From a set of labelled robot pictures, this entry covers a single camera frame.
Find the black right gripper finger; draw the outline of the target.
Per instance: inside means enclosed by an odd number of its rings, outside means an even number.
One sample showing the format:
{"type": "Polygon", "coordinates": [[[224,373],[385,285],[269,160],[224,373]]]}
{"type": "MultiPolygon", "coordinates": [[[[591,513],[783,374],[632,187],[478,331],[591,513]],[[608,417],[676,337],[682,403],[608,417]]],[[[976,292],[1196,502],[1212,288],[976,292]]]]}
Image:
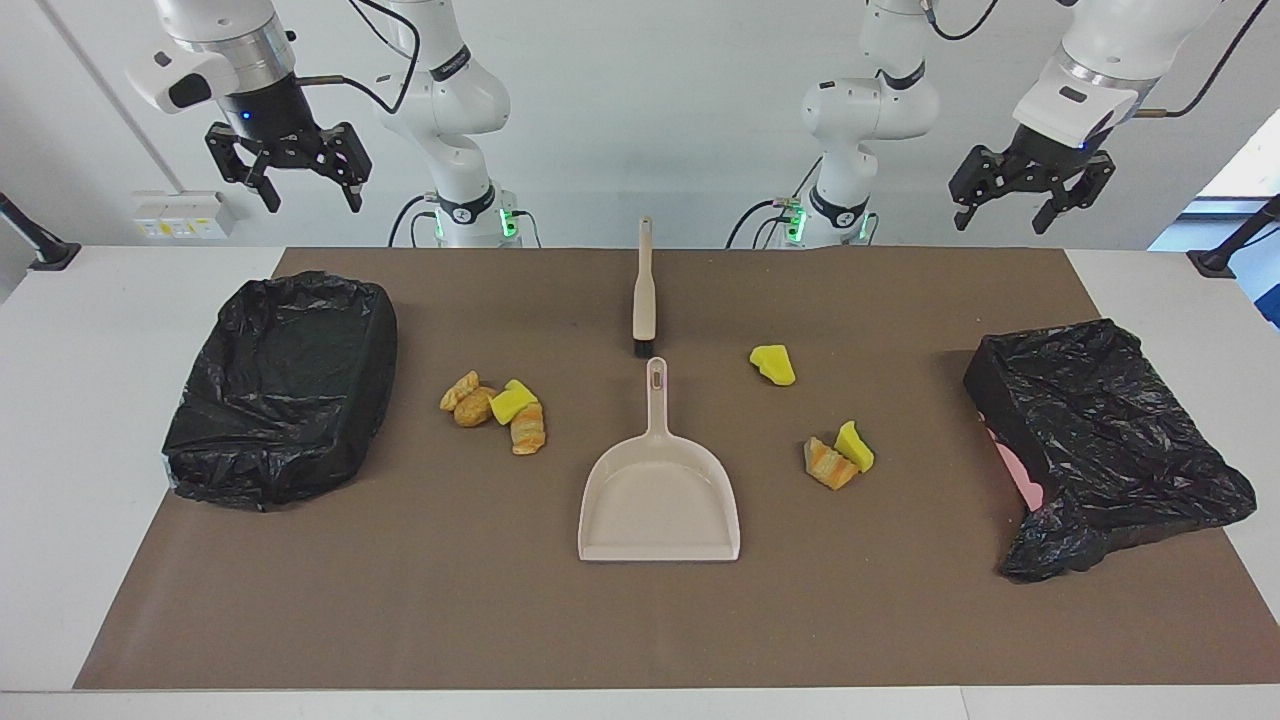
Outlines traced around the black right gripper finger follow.
{"type": "Polygon", "coordinates": [[[264,155],[259,141],[242,138],[232,126],[215,122],[205,135],[205,143],[227,183],[244,186],[259,196],[269,213],[280,210],[280,196],[268,177],[270,156],[264,155]]]}
{"type": "Polygon", "coordinates": [[[316,173],[339,184],[349,210],[360,213],[364,205],[361,192],[371,176],[372,161],[357,129],[342,122],[321,129],[319,138],[316,173]]]}

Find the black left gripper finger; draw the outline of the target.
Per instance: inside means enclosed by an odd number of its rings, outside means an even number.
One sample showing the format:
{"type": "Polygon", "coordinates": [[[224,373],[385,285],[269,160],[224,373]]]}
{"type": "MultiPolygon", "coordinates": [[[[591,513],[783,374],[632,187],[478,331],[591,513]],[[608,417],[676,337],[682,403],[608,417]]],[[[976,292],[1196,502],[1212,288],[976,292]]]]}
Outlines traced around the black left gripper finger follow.
{"type": "Polygon", "coordinates": [[[984,145],[974,146],[964,158],[948,181],[950,196],[959,206],[954,215],[956,231],[968,228],[980,205],[1005,196],[1005,160],[1004,152],[984,145]]]}
{"type": "Polygon", "coordinates": [[[1033,231],[1044,234],[1053,222],[1073,209],[1091,208],[1114,177],[1115,164],[1108,152],[1097,152],[1082,168],[1069,188],[1064,179],[1050,181],[1050,199],[1033,218],[1033,231]]]}

